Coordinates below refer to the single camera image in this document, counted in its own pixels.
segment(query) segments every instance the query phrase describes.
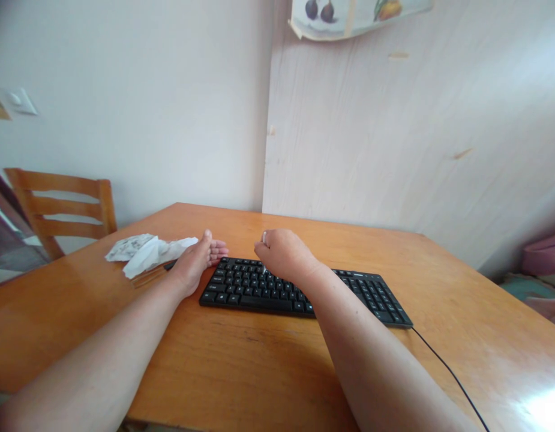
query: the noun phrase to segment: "keyboard cable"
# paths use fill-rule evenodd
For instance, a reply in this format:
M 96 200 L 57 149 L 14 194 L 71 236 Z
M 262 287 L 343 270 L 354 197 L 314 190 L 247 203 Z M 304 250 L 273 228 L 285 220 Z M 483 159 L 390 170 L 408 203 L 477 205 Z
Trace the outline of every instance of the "keyboard cable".
M 441 363 L 443 363 L 443 365 L 447 368 L 447 370 L 449 371 L 449 373 L 451 373 L 451 375 L 453 375 L 453 378 L 455 378 L 455 381 L 457 381 L 457 384 L 459 385 L 459 388 L 461 389 L 461 391 L 463 392 L 463 394 L 465 395 L 465 397 L 467 398 L 467 400 L 469 401 L 469 403 L 471 404 L 471 407 L 473 408 L 473 411 L 475 411 L 475 413 L 477 414 L 477 417 L 479 417 L 479 420 L 481 421 L 481 424 L 483 425 L 483 427 L 485 428 L 485 430 L 487 432 L 489 431 L 489 428 L 487 427 L 487 425 L 485 424 L 483 418 L 481 417 L 481 414 L 479 414 L 479 411 L 477 411 L 477 408 L 475 407 L 475 405 L 473 404 L 473 401 L 471 400 L 471 398 L 469 397 L 469 395 L 467 394 L 467 392 L 465 391 L 465 389 L 463 388 L 463 385 L 461 384 L 461 382 L 457 379 L 457 376 L 455 376 L 455 374 L 453 373 L 453 371 L 451 370 L 451 368 L 449 366 L 447 366 L 447 363 L 441 358 L 441 356 L 439 354 L 437 354 L 435 352 L 435 350 L 433 348 L 431 348 L 431 345 L 429 345 L 427 343 L 427 341 L 423 338 L 423 336 L 421 334 L 419 334 L 419 332 L 415 329 L 415 327 L 412 328 L 414 332 L 417 333 L 417 336 L 419 336 L 421 338 L 421 340 L 425 343 L 425 345 L 427 345 L 427 347 L 431 350 L 431 352 L 433 352 L 435 354 L 435 356 L 441 360 Z

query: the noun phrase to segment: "chair backrest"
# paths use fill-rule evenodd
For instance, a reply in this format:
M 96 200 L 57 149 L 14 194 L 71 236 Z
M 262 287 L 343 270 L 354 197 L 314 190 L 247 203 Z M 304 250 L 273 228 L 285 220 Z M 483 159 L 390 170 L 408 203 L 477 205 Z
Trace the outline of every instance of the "chair backrest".
M 75 236 L 100 239 L 117 230 L 109 180 L 90 180 L 57 174 L 6 168 L 23 211 L 41 244 L 55 260 L 64 256 L 54 236 Z M 66 191 L 89 195 L 99 203 L 36 196 L 33 191 Z M 89 216 L 101 225 L 45 219 L 44 215 L 71 214 Z

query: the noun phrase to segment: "crumpled tissue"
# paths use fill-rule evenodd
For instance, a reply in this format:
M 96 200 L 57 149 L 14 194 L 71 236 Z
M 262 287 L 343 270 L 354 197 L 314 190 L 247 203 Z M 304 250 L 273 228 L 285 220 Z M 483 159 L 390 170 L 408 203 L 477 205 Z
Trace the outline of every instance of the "crumpled tissue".
M 196 237 L 188 237 L 174 242 L 159 240 L 158 236 L 141 234 L 119 240 L 105 255 L 107 261 L 129 261 L 123 273 L 133 279 L 144 271 L 181 256 L 189 246 L 197 243 Z

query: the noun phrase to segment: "light switch plate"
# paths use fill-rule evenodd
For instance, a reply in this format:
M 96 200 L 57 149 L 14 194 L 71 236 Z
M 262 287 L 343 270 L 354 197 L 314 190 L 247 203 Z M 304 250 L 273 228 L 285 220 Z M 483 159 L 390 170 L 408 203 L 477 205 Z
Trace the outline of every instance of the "light switch plate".
M 37 115 L 37 110 L 24 88 L 5 89 L 5 93 L 14 111 L 23 114 Z

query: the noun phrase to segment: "black keyboard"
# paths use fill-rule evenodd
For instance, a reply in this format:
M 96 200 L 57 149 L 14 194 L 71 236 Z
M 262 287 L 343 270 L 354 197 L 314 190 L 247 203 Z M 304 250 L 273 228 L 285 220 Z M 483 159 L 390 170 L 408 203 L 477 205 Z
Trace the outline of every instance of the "black keyboard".
M 345 270 L 333 272 L 383 324 L 413 327 L 380 275 Z M 311 301 L 298 287 L 269 271 L 263 273 L 263 264 L 255 260 L 223 258 L 199 304 L 315 318 Z

